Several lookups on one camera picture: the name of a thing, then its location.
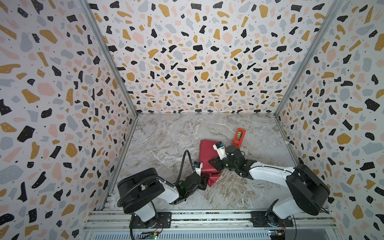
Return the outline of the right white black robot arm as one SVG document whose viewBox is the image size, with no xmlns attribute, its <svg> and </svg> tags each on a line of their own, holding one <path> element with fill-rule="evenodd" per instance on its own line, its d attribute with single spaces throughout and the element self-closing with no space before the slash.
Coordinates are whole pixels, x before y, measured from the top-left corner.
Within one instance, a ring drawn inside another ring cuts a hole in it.
<svg viewBox="0 0 384 240">
<path fill-rule="evenodd" d="M 320 212 L 328 214 L 323 207 L 330 195 L 329 188 L 304 164 L 296 167 L 276 167 L 255 160 L 247 160 L 235 145 L 226 147 L 222 142 L 213 145 L 218 157 L 209 163 L 219 172 L 224 169 L 234 171 L 238 176 L 249 180 L 271 182 L 290 190 L 284 200 L 275 200 L 261 219 L 270 225 L 295 214 L 306 213 L 317 216 Z"/>
</svg>

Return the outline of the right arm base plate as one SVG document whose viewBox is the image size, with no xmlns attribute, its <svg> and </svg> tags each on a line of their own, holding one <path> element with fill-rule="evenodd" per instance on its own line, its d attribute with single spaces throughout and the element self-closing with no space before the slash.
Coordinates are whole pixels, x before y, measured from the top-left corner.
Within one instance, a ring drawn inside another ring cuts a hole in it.
<svg viewBox="0 0 384 240">
<path fill-rule="evenodd" d="M 275 206 L 275 200 L 270 207 L 265 211 L 252 211 L 251 212 L 251 222 L 254 228 L 266 228 L 266 227 L 293 227 L 293 221 L 290 217 L 285 219 L 280 219 L 274 212 L 273 207 Z"/>
</svg>

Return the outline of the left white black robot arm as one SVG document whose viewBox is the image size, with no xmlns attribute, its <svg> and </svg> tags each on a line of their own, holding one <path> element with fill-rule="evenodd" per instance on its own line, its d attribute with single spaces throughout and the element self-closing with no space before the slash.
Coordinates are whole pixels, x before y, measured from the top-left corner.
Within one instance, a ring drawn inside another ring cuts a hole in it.
<svg viewBox="0 0 384 240">
<path fill-rule="evenodd" d="M 120 199 L 117 206 L 126 214 L 133 214 L 143 223 L 158 220 L 153 200 L 159 198 L 170 205 L 185 202 L 196 190 L 205 190 L 209 176 L 196 172 L 184 181 L 171 183 L 160 177 L 154 168 L 124 178 L 118 183 Z"/>
</svg>

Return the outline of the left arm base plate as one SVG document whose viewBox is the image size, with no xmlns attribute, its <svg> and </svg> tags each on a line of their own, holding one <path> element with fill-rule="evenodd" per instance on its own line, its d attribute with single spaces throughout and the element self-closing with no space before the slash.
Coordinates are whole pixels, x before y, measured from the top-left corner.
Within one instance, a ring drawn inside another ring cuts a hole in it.
<svg viewBox="0 0 384 240">
<path fill-rule="evenodd" d="M 142 221 L 138 215 L 133 215 L 130 226 L 132 229 L 169 229 L 171 221 L 171 212 L 157 212 L 153 218 L 146 222 Z"/>
</svg>

